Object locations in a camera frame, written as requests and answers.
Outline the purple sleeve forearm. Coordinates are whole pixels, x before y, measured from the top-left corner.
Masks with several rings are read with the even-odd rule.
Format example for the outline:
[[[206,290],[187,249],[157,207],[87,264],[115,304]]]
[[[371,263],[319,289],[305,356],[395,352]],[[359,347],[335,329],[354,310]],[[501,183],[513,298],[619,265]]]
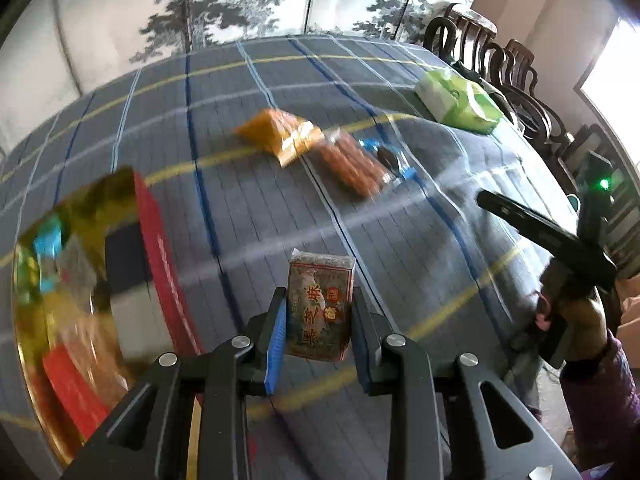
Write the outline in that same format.
[[[639,427],[639,395],[622,344],[608,335],[596,356],[568,362],[560,382],[579,467],[615,462]]]

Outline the person's right hand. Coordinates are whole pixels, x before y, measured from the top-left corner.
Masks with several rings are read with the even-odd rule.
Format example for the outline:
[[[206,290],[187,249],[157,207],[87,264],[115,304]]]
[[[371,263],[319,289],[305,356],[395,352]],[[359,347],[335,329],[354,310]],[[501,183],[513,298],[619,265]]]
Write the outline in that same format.
[[[597,289],[580,299],[562,298],[550,286],[542,286],[536,310],[536,326],[547,333],[554,322],[564,321],[560,356],[556,362],[577,362],[594,358],[608,343],[604,307]]]

